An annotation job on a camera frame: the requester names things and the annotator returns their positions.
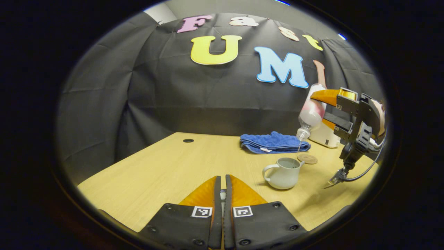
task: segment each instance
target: letter u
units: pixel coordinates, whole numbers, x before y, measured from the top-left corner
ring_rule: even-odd
[[[195,37],[193,48],[191,49],[191,59],[203,65],[224,64],[231,62],[238,57],[238,41],[242,39],[241,36],[222,36],[226,41],[225,52],[220,55],[210,54],[210,43],[216,39],[214,36],[200,36]]]

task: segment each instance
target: sticker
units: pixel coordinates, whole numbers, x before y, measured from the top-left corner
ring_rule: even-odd
[[[241,36],[222,36],[226,41],[225,52],[220,55],[210,54],[210,43],[216,39],[214,36],[200,36],[191,39],[193,48],[191,49],[191,59],[193,62],[203,65],[217,65],[231,62],[238,57],[238,41]]]
[[[304,71],[302,70],[302,57],[293,53],[287,53],[284,61],[276,53],[267,47],[255,47],[261,60],[261,72],[256,77],[259,81],[275,82],[276,77],[272,74],[274,69],[281,83],[287,81],[288,74],[291,72],[289,80],[290,85],[299,88],[308,88],[308,82],[305,81]]]
[[[241,17],[231,18],[230,25],[232,25],[232,26],[244,26],[244,25],[258,26],[259,24],[256,23],[256,21],[251,17],[241,16]]]
[[[195,206],[193,210],[193,214],[191,217],[196,218],[208,218],[213,213],[212,207],[206,207],[206,206]]]
[[[198,28],[195,25],[202,26],[205,23],[206,19],[211,19],[211,16],[207,15],[184,18],[182,28],[180,28],[177,33],[196,30]]]
[[[270,153],[272,150],[269,150],[269,149],[265,149],[265,148],[260,148],[262,151],[265,151],[265,152],[267,152],[267,153]]]
[[[323,50],[324,50],[321,46],[317,45],[319,42],[316,41],[316,40],[315,40],[314,38],[312,38],[311,36],[309,36],[309,35],[302,35],[302,36],[305,37],[305,38],[307,38],[307,40],[308,40],[308,42],[311,44],[311,46],[313,46],[313,47],[319,49],[320,51],[323,51]]]
[[[293,31],[284,27],[279,27],[279,30],[281,31],[282,35],[284,35],[285,37],[288,37],[294,41],[299,41],[299,38],[296,36],[296,34]]]
[[[253,212],[251,211],[250,206],[236,206],[233,207],[233,216],[236,217],[245,217],[252,216]]]

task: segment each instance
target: blue towel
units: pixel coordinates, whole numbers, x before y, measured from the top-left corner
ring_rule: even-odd
[[[283,135],[276,131],[271,132],[271,134],[266,135],[241,135],[241,147],[247,148],[253,153],[295,153],[301,144],[299,152],[308,151],[311,145],[296,138],[292,135]]]

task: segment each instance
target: blue letter m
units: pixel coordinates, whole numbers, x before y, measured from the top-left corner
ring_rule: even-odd
[[[255,47],[254,50],[259,53],[261,60],[261,73],[257,75],[259,81],[275,82],[276,77],[271,72],[271,68],[273,68],[281,83],[287,81],[288,74],[291,71],[290,84],[299,88],[308,88],[308,83],[305,81],[304,71],[302,70],[301,56],[287,53],[284,61],[281,61],[278,55],[270,48]]]

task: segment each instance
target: white box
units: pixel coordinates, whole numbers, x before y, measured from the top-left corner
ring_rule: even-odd
[[[310,132],[309,139],[328,148],[336,148],[341,142],[341,138],[333,133],[333,129],[323,122],[321,122],[319,128]]]

